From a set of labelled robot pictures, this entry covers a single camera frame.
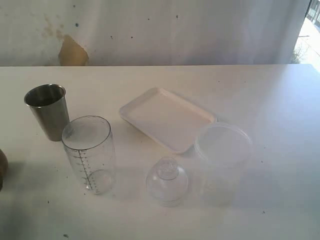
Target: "brown object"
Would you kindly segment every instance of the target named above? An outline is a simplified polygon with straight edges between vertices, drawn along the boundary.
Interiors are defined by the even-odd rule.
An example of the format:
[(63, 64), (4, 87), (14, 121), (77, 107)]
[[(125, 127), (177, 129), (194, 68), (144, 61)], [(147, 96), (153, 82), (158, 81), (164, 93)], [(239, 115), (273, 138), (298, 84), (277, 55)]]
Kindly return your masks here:
[(7, 173), (7, 170), (8, 170), (8, 160), (4, 152), (1, 151), (0, 149), (0, 191), (3, 185), (3, 177)]
[(63, 37), (63, 43), (59, 52), (61, 66), (84, 66), (89, 57), (87, 52), (69, 35)]

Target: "tabletop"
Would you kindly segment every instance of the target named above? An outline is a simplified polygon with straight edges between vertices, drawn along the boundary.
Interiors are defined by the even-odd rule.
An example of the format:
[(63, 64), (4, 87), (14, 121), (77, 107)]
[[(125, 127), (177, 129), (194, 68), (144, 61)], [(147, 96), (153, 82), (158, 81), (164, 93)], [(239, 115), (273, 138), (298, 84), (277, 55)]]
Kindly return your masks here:
[[(312, 66), (1, 67), (0, 79), (0, 149), (9, 161), (1, 239), (320, 239), (320, 75)], [(25, 93), (46, 83), (65, 87), (71, 120), (111, 123), (117, 167), (107, 194), (78, 184), (62, 143), (49, 141), (25, 106)], [(153, 87), (251, 137), (253, 158), (230, 204), (202, 198), (206, 166), (193, 147), (173, 154), (120, 118), (120, 107)], [(148, 170), (164, 156), (190, 179), (176, 207), (146, 193)]]

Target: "clear measuring cup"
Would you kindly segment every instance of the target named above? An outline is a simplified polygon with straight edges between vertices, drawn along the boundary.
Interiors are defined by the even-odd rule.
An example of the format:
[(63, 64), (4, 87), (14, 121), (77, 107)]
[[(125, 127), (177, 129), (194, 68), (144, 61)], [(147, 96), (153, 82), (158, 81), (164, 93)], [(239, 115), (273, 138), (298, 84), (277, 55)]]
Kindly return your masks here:
[(102, 194), (115, 183), (116, 155), (110, 123), (100, 116), (82, 116), (62, 132), (62, 143), (71, 167), (93, 194)]

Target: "clear plastic container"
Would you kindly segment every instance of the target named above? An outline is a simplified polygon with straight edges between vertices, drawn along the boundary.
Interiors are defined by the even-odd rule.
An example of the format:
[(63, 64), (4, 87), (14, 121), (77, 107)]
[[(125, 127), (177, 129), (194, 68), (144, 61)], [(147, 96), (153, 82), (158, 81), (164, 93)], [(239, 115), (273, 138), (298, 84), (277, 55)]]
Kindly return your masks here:
[(102, 194), (113, 187), (116, 155), (106, 119), (83, 116), (71, 121), (62, 132), (62, 143), (75, 175), (87, 190)]
[(218, 122), (205, 127), (194, 146), (206, 162), (200, 194), (211, 204), (229, 204), (252, 156), (251, 139), (239, 127)]
[(149, 195), (160, 205), (175, 207), (188, 190), (188, 177), (175, 159), (163, 157), (150, 169), (145, 184)]

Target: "plastic lid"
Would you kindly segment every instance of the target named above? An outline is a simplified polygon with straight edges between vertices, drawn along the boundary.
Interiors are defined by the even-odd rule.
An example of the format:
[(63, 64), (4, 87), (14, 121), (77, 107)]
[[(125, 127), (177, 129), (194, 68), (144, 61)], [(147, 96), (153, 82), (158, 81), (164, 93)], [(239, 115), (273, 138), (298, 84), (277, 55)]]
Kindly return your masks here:
[(199, 155), (214, 167), (239, 167), (252, 155), (252, 141), (239, 127), (217, 122), (205, 127), (195, 140)]
[(146, 177), (147, 192), (160, 204), (178, 203), (188, 189), (186, 171), (172, 157), (161, 158)]

